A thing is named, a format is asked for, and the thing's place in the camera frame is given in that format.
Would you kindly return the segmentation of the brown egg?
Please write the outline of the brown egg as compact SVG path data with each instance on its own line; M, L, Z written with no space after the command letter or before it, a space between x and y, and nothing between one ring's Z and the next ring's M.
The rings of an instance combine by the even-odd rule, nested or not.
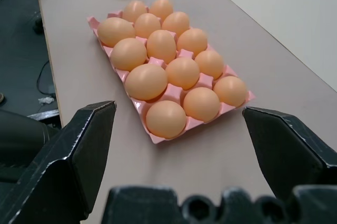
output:
M220 110L220 100L215 92L206 87L197 87L187 93L183 109L187 116L208 122L213 120Z
M168 82L184 90L192 88L200 76L198 64L191 58L179 57L171 61L165 69Z
M134 23L140 15L147 13L147 7L142 1L134 0L123 9L122 18Z
M160 101L149 108L145 122L153 135L171 139L184 130L187 116L179 104L173 101Z
M147 57L163 60L169 64L176 57L176 43L174 37L166 30L153 32L146 42Z
M189 16L184 12L174 12L163 22L162 29L176 33L180 37L182 33L190 28Z
M145 45L135 39L126 38L119 41L113 48L110 61L119 70L131 71L145 63L147 51Z
M156 0L151 4L148 12L164 21L173 13L173 4L170 0Z
M122 18L111 17L98 25L97 34L104 45L114 47L125 38L135 38L135 29L130 22Z
M177 50L187 50L196 57L207 49L207 34L198 28L191 28L180 35L177 40Z
M226 76L218 80L213 91L221 102L234 107L241 106L248 93L246 84L235 76Z
M152 100L164 92L168 84L166 71L155 64L134 68L125 80L127 94L138 100Z
M222 75L224 60L216 51L207 50L199 53L195 62L198 64L201 73L213 77L214 80Z
M135 35L148 38L153 32L161 29L160 20L151 13L144 13L134 23Z

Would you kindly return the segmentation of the white crumpled paper scrap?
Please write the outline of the white crumpled paper scrap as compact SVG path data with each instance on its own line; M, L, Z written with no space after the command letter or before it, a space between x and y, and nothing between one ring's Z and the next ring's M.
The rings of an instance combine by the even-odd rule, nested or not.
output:
M55 99L51 96L47 96L47 97L43 97L38 99L38 102L40 105L47 105L47 104L51 104L55 101Z

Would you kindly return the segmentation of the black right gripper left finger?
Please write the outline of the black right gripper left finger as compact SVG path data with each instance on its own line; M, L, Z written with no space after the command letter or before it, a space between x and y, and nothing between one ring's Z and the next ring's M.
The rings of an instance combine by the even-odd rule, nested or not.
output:
M0 224L80 224L104 176L114 101L79 109L61 130L0 111Z

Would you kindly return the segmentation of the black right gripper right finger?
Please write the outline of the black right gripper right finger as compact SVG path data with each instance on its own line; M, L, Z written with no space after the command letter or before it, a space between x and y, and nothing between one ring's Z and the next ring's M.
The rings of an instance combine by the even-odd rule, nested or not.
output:
M248 106L243 117L260 169L274 195L303 184L337 185L337 152L294 115Z

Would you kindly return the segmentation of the black chair caster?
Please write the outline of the black chair caster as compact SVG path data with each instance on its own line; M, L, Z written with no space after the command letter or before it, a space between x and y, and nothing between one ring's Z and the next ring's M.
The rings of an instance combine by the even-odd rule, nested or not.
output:
M36 20L33 25L33 30L38 35L44 34L43 20L42 20L42 15L40 11L36 13Z

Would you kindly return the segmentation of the pink plastic egg tray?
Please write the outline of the pink plastic egg tray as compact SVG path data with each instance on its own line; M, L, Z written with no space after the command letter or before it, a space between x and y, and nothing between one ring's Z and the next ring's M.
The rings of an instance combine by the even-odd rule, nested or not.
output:
M117 11L116 13L108 13L107 18L120 17L120 16L122 16L122 11ZM98 29L98 26L99 26L100 22L94 16L88 17L87 22L89 24L90 29L93 31L94 35L99 40L99 43L100 43L100 46L101 46L102 50L105 51L106 55L110 59L113 48L103 45L103 43L98 38L97 29ZM177 57L190 57L190 58L192 58L192 55L193 55L193 53L190 52L190 51L187 51L187 50L181 50L181 51L177 52ZM163 60L156 59L156 58L153 58L153 57L150 57L150 59L147 59L145 64L157 65L157 66L160 66L163 69L166 68L166 64L164 63ZM126 82L127 76L129 75L129 72L116 69L113 66L112 63L111 63L111 67L114 70L114 72L119 76L120 80L122 81L122 83L125 87L126 86L125 82ZM224 66L223 73L222 73L222 75L220 76L219 79L227 77L227 76L238 77L238 75L232 70L232 68L229 65ZM201 73L197 83L195 84L195 87L206 87L208 89L211 89L211 87L213 87L213 85L217 81L218 80L213 81L213 78L211 76L208 76L208 75L205 75L205 74ZM164 142L164 141L176 139L179 136L186 133L187 131L189 131L189 130L195 128L195 127L198 127L202 124L210 123L210 122L216 120L217 118L219 118L220 116L222 116L223 114L226 114L226 113L236 109L236 107L234 107L234 106L230 106L228 104L220 102L221 105L220 105L220 109L218 111L218 114L215 116L215 118L211 119L210 122L203 122L201 120L197 120L195 118L187 116L185 128L182 130L182 132L180 134L178 134L177 136L175 136L173 138L159 137L159 136L154 135L152 132L150 132L148 130L147 125L145 124L146 113L148 112L150 107L152 107L155 103L161 102L161 101L172 101L172 102L176 102L177 104L182 104L181 101L183 101L183 99L185 98L186 94L189 91L190 90L185 91L181 87L178 87L178 86L175 86L175 85L172 85L172 84L168 84L165 91L163 92L163 94L161 94L161 96L159 96L159 98L154 99L153 102L147 102L147 101L141 101L141 100L134 99L134 98L130 97L130 95L127 93L128 97L130 98L134 107L136 108L138 114L140 115L141 123L144 127L144 130L149 135L149 137L151 138L151 140L154 144L158 144L158 143L161 143L161 142ZM241 106L247 104L248 102L254 100L255 98L256 98L256 96L253 94L253 92L248 91L247 95L246 95L246 99Z

